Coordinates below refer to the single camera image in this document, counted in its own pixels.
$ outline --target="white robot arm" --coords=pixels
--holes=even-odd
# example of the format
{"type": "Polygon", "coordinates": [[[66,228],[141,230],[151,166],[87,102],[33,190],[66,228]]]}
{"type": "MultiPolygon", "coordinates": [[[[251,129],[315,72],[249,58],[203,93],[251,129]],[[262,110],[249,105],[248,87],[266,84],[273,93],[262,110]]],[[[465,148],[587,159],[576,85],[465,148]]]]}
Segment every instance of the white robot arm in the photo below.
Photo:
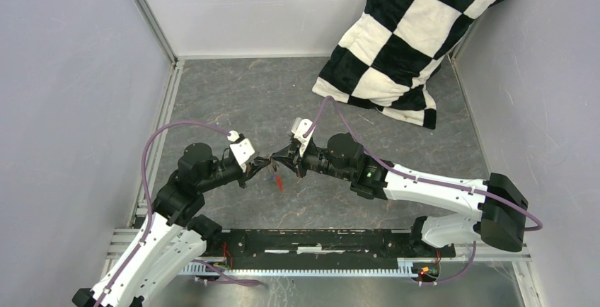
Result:
{"type": "Polygon", "coordinates": [[[117,264],[92,289],[80,289],[73,298],[75,305],[143,306],[184,266],[201,256],[207,250],[207,241],[221,231],[207,217],[194,217],[204,205],[202,194],[233,181],[245,187],[246,181],[261,169],[277,163],[299,177],[311,170],[346,180],[351,183],[351,191],[367,199],[420,202],[455,212],[417,218],[409,240],[415,254],[435,253],[452,243],[473,241],[501,250],[521,250],[525,216],[481,194],[493,193],[526,211],[527,201],[505,176],[492,174],[489,180],[467,180],[418,172],[369,155],[349,134],[336,134],[326,148],[319,148],[309,133],[311,125],[310,120],[296,119],[291,144],[268,158],[255,156],[251,143],[237,133],[230,137],[232,152],[222,160],[214,157],[206,144],[187,147],[178,169],[158,191],[151,226],[147,226],[146,218],[117,264]],[[150,228],[150,234],[140,242],[146,228],[150,228]],[[168,248],[173,240],[175,244],[168,248]],[[132,252],[134,256],[127,262],[132,252]]]}

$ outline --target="checkered pillow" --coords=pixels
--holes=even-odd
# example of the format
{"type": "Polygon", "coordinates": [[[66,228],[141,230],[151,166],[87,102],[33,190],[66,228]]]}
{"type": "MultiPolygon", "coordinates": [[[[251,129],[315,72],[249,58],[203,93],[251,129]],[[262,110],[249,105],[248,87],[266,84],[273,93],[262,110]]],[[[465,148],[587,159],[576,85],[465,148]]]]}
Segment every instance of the checkered pillow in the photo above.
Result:
{"type": "Polygon", "coordinates": [[[367,0],[320,72],[313,92],[435,128],[426,80],[469,25],[502,0],[367,0]]]}

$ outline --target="white wall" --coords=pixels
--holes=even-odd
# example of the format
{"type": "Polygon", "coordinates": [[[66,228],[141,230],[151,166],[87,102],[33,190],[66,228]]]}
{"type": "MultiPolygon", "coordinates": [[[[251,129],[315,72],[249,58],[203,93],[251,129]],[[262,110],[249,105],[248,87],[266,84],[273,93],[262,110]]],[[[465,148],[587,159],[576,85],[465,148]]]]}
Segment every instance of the white wall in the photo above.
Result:
{"type": "Polygon", "coordinates": [[[0,0],[0,306],[98,281],[169,68],[133,0],[0,0]]]}
{"type": "Polygon", "coordinates": [[[180,56],[330,54],[367,0],[148,0],[180,56]]]}
{"type": "Polygon", "coordinates": [[[600,306],[599,0],[508,0],[458,56],[483,148],[545,228],[526,235],[549,306],[600,306]]]}

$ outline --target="purple cable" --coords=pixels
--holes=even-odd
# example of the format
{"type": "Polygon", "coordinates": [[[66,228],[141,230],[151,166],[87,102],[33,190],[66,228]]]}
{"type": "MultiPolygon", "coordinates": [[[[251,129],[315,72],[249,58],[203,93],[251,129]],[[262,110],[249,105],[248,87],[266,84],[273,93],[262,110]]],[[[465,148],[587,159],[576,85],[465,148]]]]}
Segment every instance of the purple cable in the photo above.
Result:
{"type": "Polygon", "coordinates": [[[201,263],[204,266],[208,267],[210,270],[212,270],[213,272],[216,272],[220,277],[226,279],[227,281],[208,281],[207,284],[239,284],[240,286],[244,286],[244,287],[254,287],[254,286],[259,286],[261,284],[263,284],[262,282],[258,281],[258,280],[237,280],[234,279],[233,277],[230,277],[229,275],[223,273],[223,270],[216,268],[215,266],[209,264],[206,261],[202,261],[202,260],[192,260],[192,262],[197,262],[197,263],[201,263]]]}
{"type": "MultiPolygon", "coordinates": [[[[331,96],[327,96],[325,97],[325,99],[323,100],[323,102],[321,103],[321,107],[319,108],[319,111],[317,112],[317,115],[315,116],[315,120],[313,121],[313,124],[309,127],[308,131],[303,135],[303,137],[308,137],[308,135],[315,129],[315,127],[317,126],[317,122],[319,121],[319,119],[321,118],[321,115],[323,114],[323,111],[325,110],[325,105],[327,104],[328,101],[331,101],[331,103],[333,104],[333,107],[335,108],[335,111],[337,111],[337,114],[340,116],[340,119],[342,120],[342,122],[344,123],[344,126],[346,126],[346,129],[348,130],[348,132],[350,133],[350,135],[352,136],[352,138],[354,138],[354,140],[357,143],[360,143],[363,145],[364,150],[367,154],[369,154],[377,163],[379,163],[382,167],[384,167],[387,171],[390,171],[396,175],[400,175],[404,178],[410,178],[411,180],[415,180],[417,182],[422,182],[422,183],[428,183],[430,185],[439,185],[442,187],[447,187],[447,188],[453,188],[453,189],[458,189],[458,190],[464,190],[466,192],[470,192],[472,190],[471,187],[468,187],[466,185],[457,185],[455,183],[448,183],[448,182],[444,182],[444,181],[438,181],[438,180],[433,180],[430,178],[421,178],[419,177],[417,179],[416,176],[408,174],[408,173],[403,173],[397,169],[394,169],[390,166],[388,166],[385,162],[383,162],[377,155],[375,155],[374,153],[372,153],[365,145],[364,143],[361,141],[361,139],[352,131],[352,128],[350,128],[350,126],[348,125],[348,121],[346,121],[344,115],[342,115],[342,112],[340,111],[340,108],[338,107],[338,103],[335,102],[335,99],[331,96]]],[[[526,217],[529,217],[533,222],[535,222],[537,224],[537,226],[533,226],[533,227],[525,227],[525,231],[539,231],[540,229],[542,229],[543,224],[540,221],[540,219],[538,219],[537,217],[535,217],[532,213],[526,211],[525,209],[517,206],[516,204],[510,202],[509,200],[500,197],[496,194],[492,194],[491,192],[487,192],[485,190],[481,190],[481,189],[475,189],[474,193],[476,194],[480,194],[486,197],[489,197],[490,199],[495,199],[498,202],[501,202],[505,205],[507,205],[508,207],[516,210],[517,212],[519,212],[520,214],[523,214],[526,217]]]]}
{"type": "MultiPolygon", "coordinates": [[[[110,290],[110,288],[113,286],[113,284],[115,284],[115,282],[117,281],[117,278],[119,277],[119,275],[121,275],[123,270],[125,270],[126,266],[131,262],[133,257],[137,254],[137,252],[141,248],[141,246],[139,244],[146,242],[146,237],[148,236],[148,234],[150,233],[150,229],[152,228],[152,214],[154,212],[152,209],[152,198],[150,197],[150,189],[148,188],[148,178],[146,176],[146,160],[148,158],[148,150],[150,149],[150,146],[152,145],[152,142],[154,141],[154,139],[160,133],[162,133],[163,131],[167,130],[170,127],[174,127],[174,126],[178,126],[178,125],[197,125],[199,127],[208,128],[210,130],[213,130],[213,131],[223,134],[225,136],[229,136],[229,132],[224,129],[215,127],[214,125],[210,125],[208,123],[194,121],[194,120],[183,120],[183,121],[177,121],[177,122],[165,124],[164,126],[158,128],[150,136],[150,138],[148,139],[148,142],[146,142],[146,146],[144,146],[144,150],[142,151],[142,187],[144,187],[144,197],[146,198],[146,205],[148,206],[148,214],[146,217],[146,220],[147,220],[146,229],[144,230],[144,233],[142,234],[141,238],[139,238],[138,244],[135,245],[135,248],[133,248],[132,252],[127,256],[127,258],[125,258],[125,261],[123,261],[121,266],[117,269],[115,274],[108,281],[108,283],[105,286],[105,289],[110,290]]],[[[100,296],[98,297],[98,300],[93,305],[93,307],[99,307],[105,296],[106,296],[106,294],[104,293],[104,289],[103,289],[103,292],[100,294],[100,296]]]]}
{"type": "Polygon", "coordinates": [[[465,273],[467,273],[469,268],[471,268],[471,266],[473,265],[473,261],[475,260],[475,250],[476,249],[477,249],[477,242],[473,241],[473,252],[471,253],[471,257],[469,258],[467,265],[456,275],[451,276],[447,279],[443,279],[443,280],[435,281],[435,282],[419,282],[419,285],[420,286],[436,286],[438,284],[445,284],[447,282],[454,281],[454,280],[458,279],[459,277],[462,277],[465,273]]]}

